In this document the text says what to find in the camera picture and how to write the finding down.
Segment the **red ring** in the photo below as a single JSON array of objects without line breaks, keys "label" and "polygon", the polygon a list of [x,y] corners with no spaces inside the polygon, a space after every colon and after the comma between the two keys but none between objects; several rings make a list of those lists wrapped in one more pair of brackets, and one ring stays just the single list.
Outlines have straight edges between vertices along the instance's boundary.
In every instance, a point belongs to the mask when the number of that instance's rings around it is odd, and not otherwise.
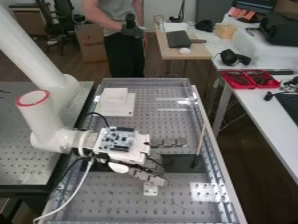
[{"label": "red ring", "polygon": [[[21,97],[23,97],[23,96],[25,96],[28,93],[40,92],[40,91],[43,91],[43,92],[45,93],[45,96],[44,96],[44,98],[43,98],[41,100],[39,100],[37,102],[31,103],[31,104],[24,104],[24,103],[21,103]],[[31,91],[31,92],[28,92],[28,93],[27,93],[25,95],[20,96],[20,97],[17,97],[17,99],[16,99],[16,105],[17,105],[19,107],[32,107],[32,106],[35,106],[35,105],[43,103],[43,102],[49,98],[49,91],[47,91],[47,90],[35,90],[35,91]]]}]

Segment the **circuit board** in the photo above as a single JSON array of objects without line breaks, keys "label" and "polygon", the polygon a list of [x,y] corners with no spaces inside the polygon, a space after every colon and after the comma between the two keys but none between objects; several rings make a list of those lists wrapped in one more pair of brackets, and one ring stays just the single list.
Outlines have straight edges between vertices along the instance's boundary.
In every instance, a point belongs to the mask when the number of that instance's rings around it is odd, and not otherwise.
[{"label": "circuit board", "polygon": [[110,127],[104,130],[100,136],[99,150],[128,152],[134,140],[134,129]]}]

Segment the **dark pants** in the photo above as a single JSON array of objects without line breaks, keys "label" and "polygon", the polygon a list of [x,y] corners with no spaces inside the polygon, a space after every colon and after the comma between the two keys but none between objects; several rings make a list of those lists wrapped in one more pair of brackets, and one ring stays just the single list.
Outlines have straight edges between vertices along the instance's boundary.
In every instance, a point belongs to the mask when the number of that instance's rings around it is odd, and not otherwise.
[{"label": "dark pants", "polygon": [[142,78],[145,57],[142,40],[116,33],[104,39],[113,78]]}]

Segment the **cardboard box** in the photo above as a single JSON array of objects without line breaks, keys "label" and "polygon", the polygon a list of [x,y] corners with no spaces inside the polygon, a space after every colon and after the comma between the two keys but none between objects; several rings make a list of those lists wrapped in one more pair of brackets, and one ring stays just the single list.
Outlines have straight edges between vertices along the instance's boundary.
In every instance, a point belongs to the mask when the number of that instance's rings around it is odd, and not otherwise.
[{"label": "cardboard box", "polygon": [[47,35],[40,11],[13,11],[16,20],[29,35]]},{"label": "cardboard box", "polygon": [[84,62],[106,61],[104,47],[104,30],[95,24],[76,28]]},{"label": "cardboard box", "polygon": [[229,39],[232,40],[234,38],[234,33],[236,33],[236,26],[232,24],[224,24],[224,23],[217,23],[216,28],[214,28],[214,34],[221,38],[221,39]]}]

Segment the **optical breadboard table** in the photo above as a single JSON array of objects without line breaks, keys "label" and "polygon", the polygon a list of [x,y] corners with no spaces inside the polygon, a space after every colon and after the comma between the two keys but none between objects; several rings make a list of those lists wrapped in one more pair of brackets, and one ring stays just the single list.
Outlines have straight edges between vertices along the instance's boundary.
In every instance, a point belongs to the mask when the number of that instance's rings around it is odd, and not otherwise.
[{"label": "optical breadboard table", "polygon": [[[109,125],[136,128],[152,139],[185,138],[185,147],[152,149],[164,155],[194,155],[204,123],[202,171],[166,173],[169,186],[158,196],[144,196],[144,182],[125,174],[91,172],[83,187],[47,224],[116,223],[246,223],[222,156],[213,136],[201,99],[188,79],[105,79],[97,89],[93,111],[105,88],[128,88],[136,93],[133,117],[108,117]],[[87,120],[85,128],[100,131],[99,117]],[[44,214],[69,198],[80,181],[81,164],[53,193]]]},{"label": "optical breadboard table", "polygon": [[[61,111],[69,128],[77,122],[92,87],[93,82],[80,82],[80,92]],[[0,83],[0,194],[4,197],[41,193],[61,155],[31,146],[31,129],[16,107],[16,98],[36,89],[31,82]]]}]

